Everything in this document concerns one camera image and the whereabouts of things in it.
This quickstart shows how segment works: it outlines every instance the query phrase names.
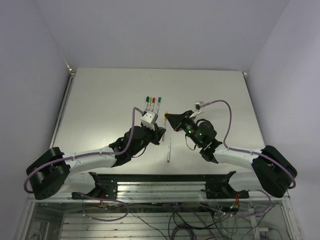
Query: pen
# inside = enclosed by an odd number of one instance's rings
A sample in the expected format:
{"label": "pen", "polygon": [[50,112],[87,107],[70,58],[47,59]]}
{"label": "pen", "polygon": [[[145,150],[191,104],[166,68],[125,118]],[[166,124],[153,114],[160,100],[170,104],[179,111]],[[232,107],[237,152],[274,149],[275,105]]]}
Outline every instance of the pen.
{"label": "pen", "polygon": [[151,107],[151,99],[152,99],[152,97],[149,97],[147,111],[149,111],[149,110],[150,110],[150,107]]}
{"label": "pen", "polygon": [[155,111],[156,114],[159,113],[160,103],[161,103],[161,97],[158,98],[158,105],[156,106],[156,111]]}
{"label": "pen", "polygon": [[151,112],[153,112],[155,110],[155,101],[156,101],[156,98],[152,98],[152,108],[151,108]]}
{"label": "pen", "polygon": [[[166,125],[167,125],[167,118],[164,117],[164,129],[166,129]],[[164,133],[164,134],[162,135],[162,142],[165,141],[165,134],[166,134],[166,133]]]}
{"label": "pen", "polygon": [[148,110],[148,102],[149,102],[149,97],[147,96],[146,99],[145,99],[145,108],[144,108],[145,112]]}
{"label": "pen", "polygon": [[168,146],[168,155],[166,156],[166,162],[170,162],[170,157],[171,157],[171,138],[169,139],[169,146]]}

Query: white table surface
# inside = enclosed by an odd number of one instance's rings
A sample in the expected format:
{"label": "white table surface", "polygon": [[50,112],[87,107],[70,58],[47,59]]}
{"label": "white table surface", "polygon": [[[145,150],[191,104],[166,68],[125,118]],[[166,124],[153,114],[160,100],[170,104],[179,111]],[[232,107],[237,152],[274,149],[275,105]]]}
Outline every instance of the white table surface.
{"label": "white table surface", "polygon": [[[194,110],[194,102],[226,100],[232,109],[229,146],[261,149],[264,142],[241,71],[79,68],[57,132],[55,146],[63,152],[80,152],[104,147],[122,137],[131,127],[132,108],[144,109],[146,97],[162,97],[159,126],[164,112],[181,114]],[[229,123],[224,103],[205,107],[197,119],[212,122],[222,141]],[[135,124],[140,124],[139,113]],[[185,133],[174,132],[167,122],[165,141],[150,144],[143,156],[115,168],[91,170],[99,174],[226,174],[246,172],[234,165],[206,162],[200,148],[186,146]],[[169,138],[171,160],[167,163]]]}

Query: white wall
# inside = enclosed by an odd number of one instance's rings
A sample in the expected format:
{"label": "white wall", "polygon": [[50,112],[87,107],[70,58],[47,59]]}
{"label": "white wall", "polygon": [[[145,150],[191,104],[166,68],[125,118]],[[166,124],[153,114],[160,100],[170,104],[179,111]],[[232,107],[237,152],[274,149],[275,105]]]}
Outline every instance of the white wall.
{"label": "white wall", "polygon": [[289,0],[36,0],[71,68],[248,72]]}
{"label": "white wall", "polygon": [[0,5],[0,234],[14,239],[26,167],[48,149],[69,76],[33,0]]}
{"label": "white wall", "polygon": [[248,74],[263,137],[296,167],[290,190],[306,240],[320,224],[320,1],[291,0]]}

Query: black mounting bracket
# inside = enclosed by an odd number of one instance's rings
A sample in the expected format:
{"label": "black mounting bracket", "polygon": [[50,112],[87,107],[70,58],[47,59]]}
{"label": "black mounting bracket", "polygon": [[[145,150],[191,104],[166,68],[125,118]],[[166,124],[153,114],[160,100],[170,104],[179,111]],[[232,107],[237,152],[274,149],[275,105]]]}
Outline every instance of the black mounting bracket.
{"label": "black mounting bracket", "polygon": [[[36,168],[54,160],[63,158],[64,153],[59,147],[52,147],[42,154],[27,169],[26,174],[30,175]],[[30,178],[35,199],[43,200],[55,195],[65,183],[70,173],[70,165],[65,161],[44,167]]]}
{"label": "black mounting bracket", "polygon": [[[89,174],[95,181],[95,188],[87,193],[88,196],[97,199],[105,198],[114,200],[117,198],[118,184],[112,178],[104,177],[101,179],[95,172],[89,172]],[[77,192],[73,192],[71,195],[71,198],[74,200],[87,199],[79,195]]]}
{"label": "black mounting bracket", "polygon": [[[267,145],[261,153],[282,165],[294,178],[298,175],[297,170],[274,146]],[[263,189],[276,198],[282,198],[292,184],[290,177],[262,156],[255,158],[251,165]]]}
{"label": "black mounting bracket", "polygon": [[217,181],[216,179],[212,179],[205,182],[205,190],[202,189],[202,192],[206,193],[207,199],[235,199],[237,193],[239,194],[239,198],[247,199],[249,198],[249,193],[246,190],[236,192],[229,185],[229,179],[236,171],[231,171],[227,175],[225,175],[224,179]]}

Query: glass panel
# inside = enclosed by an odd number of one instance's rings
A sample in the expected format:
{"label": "glass panel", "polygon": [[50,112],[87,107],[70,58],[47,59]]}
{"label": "glass panel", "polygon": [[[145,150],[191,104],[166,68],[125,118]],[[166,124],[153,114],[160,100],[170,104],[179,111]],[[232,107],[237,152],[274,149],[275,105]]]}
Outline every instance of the glass panel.
{"label": "glass panel", "polygon": [[38,203],[25,239],[169,240],[169,235],[175,240],[296,239],[291,235],[281,200],[273,201],[265,213],[251,217],[229,217],[208,208],[228,210],[240,216],[260,212],[267,203],[262,200],[240,201],[236,213],[234,201],[211,202],[206,203],[207,206],[198,202],[129,203],[129,214],[115,221],[112,220],[127,212],[121,204]]}

